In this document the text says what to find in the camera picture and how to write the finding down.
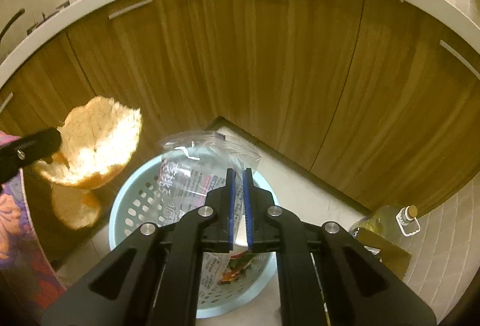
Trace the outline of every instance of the ziplock bag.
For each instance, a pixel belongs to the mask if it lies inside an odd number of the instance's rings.
[[[242,173],[257,168],[260,155],[244,140],[213,131],[189,131],[161,142],[165,152],[158,174],[155,208],[149,216],[158,225],[177,222],[188,211],[202,206],[207,193],[225,185],[228,168],[235,177],[234,241],[243,215]],[[228,254],[205,253],[203,256],[199,301],[222,278],[230,260]]]

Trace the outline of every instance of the cardboard box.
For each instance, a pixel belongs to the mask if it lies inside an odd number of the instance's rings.
[[[360,227],[355,231],[357,232],[355,239],[364,246],[380,249],[378,255],[383,265],[403,280],[412,258],[411,254],[366,228]]]

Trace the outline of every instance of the bottle handle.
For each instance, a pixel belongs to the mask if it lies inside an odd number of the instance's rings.
[[[403,228],[403,224],[402,224],[402,210],[400,210],[400,212],[397,214],[397,223],[398,223],[398,226],[400,227],[400,230],[402,231],[402,234],[405,236],[405,237],[411,237],[412,235],[415,235],[417,234],[422,228],[420,227],[420,223],[419,221],[417,220],[417,218],[413,218],[413,220],[415,221],[415,223],[417,224],[417,229],[414,231],[414,232],[411,232],[411,233],[406,233],[405,232],[405,229]]]

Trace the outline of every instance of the cabinet door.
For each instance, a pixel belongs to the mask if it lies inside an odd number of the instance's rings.
[[[370,209],[426,213],[480,165],[480,81],[439,45],[480,69],[479,55],[407,3],[365,0],[338,109],[312,172]]]
[[[337,106],[363,0],[188,0],[216,114],[310,169]]]
[[[19,136],[62,125],[73,108],[94,96],[63,32],[7,81],[0,91],[0,103],[10,93],[13,98],[0,113],[0,129]]]
[[[95,93],[141,108],[138,163],[159,153],[163,137],[213,120],[186,0],[119,0],[67,34]]]

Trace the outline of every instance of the cabinet handle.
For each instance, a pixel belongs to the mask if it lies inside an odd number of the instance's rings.
[[[2,103],[2,105],[0,105],[0,113],[3,112],[3,110],[5,109],[5,107],[7,106],[7,104],[10,102],[10,100],[12,99],[12,97],[14,96],[14,94],[12,92],[10,92],[10,94],[8,95],[8,97],[5,99],[5,101]]]
[[[119,11],[109,15],[109,20],[112,20],[115,17],[121,16],[124,13],[127,13],[131,10],[136,9],[136,8],[139,8],[140,6],[147,5],[151,2],[153,2],[153,0],[145,0],[145,1],[137,2],[136,4],[133,4],[133,5],[127,6],[126,8],[120,9]]]
[[[450,47],[447,43],[443,40],[440,40],[440,45],[445,48],[448,52],[450,52],[455,58],[461,61],[472,73],[480,80],[480,73],[474,69],[474,67],[457,51],[455,51],[452,47]]]

